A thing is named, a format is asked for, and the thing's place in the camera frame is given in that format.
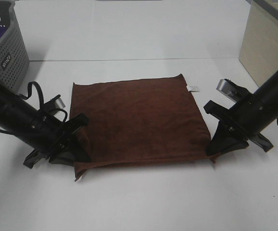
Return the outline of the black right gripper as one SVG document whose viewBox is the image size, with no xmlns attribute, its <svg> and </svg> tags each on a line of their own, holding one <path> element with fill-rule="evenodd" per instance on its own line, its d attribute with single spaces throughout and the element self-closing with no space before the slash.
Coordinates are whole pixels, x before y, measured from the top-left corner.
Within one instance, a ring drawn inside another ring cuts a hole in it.
<svg viewBox="0 0 278 231">
<path fill-rule="evenodd" d="M 204 110 L 219 120 L 216 132 L 206 148 L 208 156 L 245 149 L 249 146 L 248 140 L 261 147 L 265 152 L 273 148 L 270 140 L 262 134 L 253 134 L 242 127 L 236 119 L 232 118 L 228 109 L 210 100 L 204 106 Z"/>
</svg>

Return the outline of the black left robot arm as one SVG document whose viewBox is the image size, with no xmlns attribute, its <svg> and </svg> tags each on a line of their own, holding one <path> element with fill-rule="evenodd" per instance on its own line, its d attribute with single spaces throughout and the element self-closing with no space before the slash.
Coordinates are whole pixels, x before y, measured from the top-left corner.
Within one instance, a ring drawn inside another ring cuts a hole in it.
<svg viewBox="0 0 278 231">
<path fill-rule="evenodd" d="M 88 125 L 84 114 L 68 119 L 58 105 L 61 96 L 44 101 L 40 85 L 29 82 L 27 95 L 15 94 L 0 81 L 0 133 L 13 135 L 33 148 L 24 165 L 32 168 L 39 160 L 73 166 L 90 162 L 76 133 Z"/>
</svg>

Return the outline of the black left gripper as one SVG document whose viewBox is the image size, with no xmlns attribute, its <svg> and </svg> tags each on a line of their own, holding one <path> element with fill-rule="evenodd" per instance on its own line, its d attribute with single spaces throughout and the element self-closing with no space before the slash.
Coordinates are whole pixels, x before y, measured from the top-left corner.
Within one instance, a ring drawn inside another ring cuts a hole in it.
<svg viewBox="0 0 278 231">
<path fill-rule="evenodd" d="M 23 164 L 32 168 L 39 160 L 46 159 L 51 164 L 74 166 L 74 162 L 90 162 L 91 158 L 78 138 L 79 131 L 88 125 L 85 115 L 62 124 L 57 130 L 35 137 L 30 144 L 34 150 Z"/>
</svg>

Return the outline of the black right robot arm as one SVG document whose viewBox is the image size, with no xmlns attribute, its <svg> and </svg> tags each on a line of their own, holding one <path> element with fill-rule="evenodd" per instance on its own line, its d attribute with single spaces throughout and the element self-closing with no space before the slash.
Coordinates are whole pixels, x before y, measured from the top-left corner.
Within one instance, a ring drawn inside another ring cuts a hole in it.
<svg viewBox="0 0 278 231">
<path fill-rule="evenodd" d="M 261 134 L 274 120 L 278 120 L 278 71 L 254 93 L 229 79 L 219 81 L 216 88 L 234 102 L 226 109 L 209 101 L 204 110 L 219 120 L 216 132 L 205 152 L 208 156 L 226 154 L 248 147 L 252 141 L 265 152 L 272 143 Z"/>
</svg>

